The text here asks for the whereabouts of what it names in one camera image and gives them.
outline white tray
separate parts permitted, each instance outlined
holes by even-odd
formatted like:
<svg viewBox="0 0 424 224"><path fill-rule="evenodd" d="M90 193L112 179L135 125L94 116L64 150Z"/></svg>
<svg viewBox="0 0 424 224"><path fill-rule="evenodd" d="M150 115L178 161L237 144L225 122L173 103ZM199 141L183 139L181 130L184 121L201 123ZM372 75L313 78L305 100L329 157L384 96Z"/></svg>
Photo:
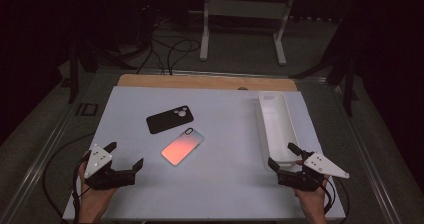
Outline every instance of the white tray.
<svg viewBox="0 0 424 224"><path fill-rule="evenodd" d="M291 167L300 157L287 148L289 142L298 145L298 140L284 94L262 91L258 98L256 115L265 166L270 170L267 163L271 157L282 168Z"/></svg>

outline phone case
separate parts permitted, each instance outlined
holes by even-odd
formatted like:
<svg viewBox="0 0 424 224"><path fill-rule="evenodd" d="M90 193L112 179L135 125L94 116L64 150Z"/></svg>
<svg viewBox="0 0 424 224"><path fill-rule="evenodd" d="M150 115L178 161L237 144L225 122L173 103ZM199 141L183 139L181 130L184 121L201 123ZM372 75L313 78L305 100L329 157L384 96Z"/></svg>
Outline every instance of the phone case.
<svg viewBox="0 0 424 224"><path fill-rule="evenodd" d="M204 137L202 134L190 127L162 150L162 156L172 165L176 166L193 151L203 139Z"/></svg>
<svg viewBox="0 0 424 224"><path fill-rule="evenodd" d="M188 106L181 106L146 118L151 134L156 134L193 121Z"/></svg>

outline gray floor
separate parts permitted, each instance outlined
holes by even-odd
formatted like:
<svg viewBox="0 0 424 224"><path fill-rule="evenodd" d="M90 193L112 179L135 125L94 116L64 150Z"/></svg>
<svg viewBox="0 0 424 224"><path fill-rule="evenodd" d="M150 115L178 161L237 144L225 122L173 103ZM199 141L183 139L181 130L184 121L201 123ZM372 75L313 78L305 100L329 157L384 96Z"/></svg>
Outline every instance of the gray floor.
<svg viewBox="0 0 424 224"><path fill-rule="evenodd" d="M166 24L155 32L155 39L170 46L180 39L159 36L182 35L200 41L202 29L198 25L175 29ZM211 26L208 60L201 62L198 50L190 52L175 65L174 74L284 78L317 64L336 28L326 22L290 21L283 39L288 64L281 67L273 47L273 29L224 28L215 24ZM185 43L177 47L189 46ZM166 63L169 49L154 42L154 50ZM171 60L181 55L173 52ZM138 66L146 56L144 53L128 63ZM140 73L159 74L157 64L158 59L152 56ZM66 77L67 65L62 69ZM326 156L351 174L349 180L343 181L350 200L345 223L422 223L423 194L403 163L360 78L355 80L358 100L353 101L354 116L349 118L341 108L339 88L323 82L328 71L327 68L313 77L297 81L297 86L305 98ZM48 192L63 211L70 195L73 168L88 149L110 91L123 73L130 72L107 63L103 63L95 74L81 71L81 91L75 104L67 104L68 88L56 87L1 146L0 222L59 223L41 187L40 170L46 164L43 158L66 146L46 172ZM100 111L95 116L75 116L79 103L98 104ZM341 186L337 189L347 210L347 196Z"/></svg>

